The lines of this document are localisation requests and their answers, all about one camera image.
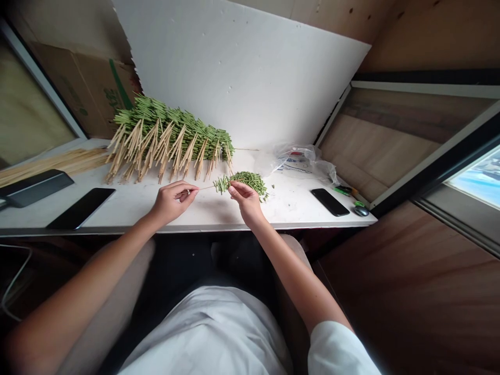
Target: forearm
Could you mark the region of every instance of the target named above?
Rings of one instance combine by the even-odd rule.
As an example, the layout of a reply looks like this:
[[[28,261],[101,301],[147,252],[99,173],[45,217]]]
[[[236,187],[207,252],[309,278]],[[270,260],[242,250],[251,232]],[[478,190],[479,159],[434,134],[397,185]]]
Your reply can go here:
[[[330,292],[267,220],[259,222],[252,231],[269,257],[309,333],[318,323],[327,320],[339,322],[352,330]]]
[[[8,344],[19,372],[56,372],[155,231],[139,220],[15,329]]]

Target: white shirt sleeve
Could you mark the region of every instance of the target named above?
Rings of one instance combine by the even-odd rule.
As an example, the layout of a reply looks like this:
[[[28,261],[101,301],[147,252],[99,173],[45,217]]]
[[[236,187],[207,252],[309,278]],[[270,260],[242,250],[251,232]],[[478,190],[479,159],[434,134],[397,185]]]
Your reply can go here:
[[[321,322],[312,330],[307,365],[310,375],[380,375],[358,337],[334,321]]]

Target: dark pants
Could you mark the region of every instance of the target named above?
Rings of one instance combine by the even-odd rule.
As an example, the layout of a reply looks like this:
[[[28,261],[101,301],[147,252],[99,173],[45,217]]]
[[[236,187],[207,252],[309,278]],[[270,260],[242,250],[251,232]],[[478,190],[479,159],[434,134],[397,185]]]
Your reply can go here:
[[[254,295],[276,314],[272,265],[251,232],[226,240],[218,264],[207,235],[157,237],[156,249],[129,326],[104,360],[99,374],[117,373],[135,347],[184,297],[204,285],[233,286]]]

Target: black smartphone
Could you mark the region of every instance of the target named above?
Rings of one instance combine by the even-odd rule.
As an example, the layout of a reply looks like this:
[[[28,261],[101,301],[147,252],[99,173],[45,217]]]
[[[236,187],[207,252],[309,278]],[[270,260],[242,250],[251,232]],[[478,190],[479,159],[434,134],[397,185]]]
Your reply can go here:
[[[325,189],[314,189],[311,193],[335,216],[349,215],[349,210]]]
[[[102,187],[90,190],[78,202],[47,225],[47,229],[76,230],[80,228],[115,191],[115,189]]]

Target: hand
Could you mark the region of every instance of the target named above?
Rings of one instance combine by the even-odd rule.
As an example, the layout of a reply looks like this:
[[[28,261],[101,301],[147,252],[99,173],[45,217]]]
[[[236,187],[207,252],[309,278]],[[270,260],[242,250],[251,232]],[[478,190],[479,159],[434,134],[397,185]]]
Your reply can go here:
[[[189,185],[184,180],[160,187],[156,202],[146,217],[154,223],[157,229],[160,229],[187,210],[198,194],[198,190],[199,187]]]
[[[245,224],[253,229],[257,225],[266,221],[262,210],[260,209],[259,194],[250,186],[239,182],[231,181],[229,194],[240,205],[241,217]]]

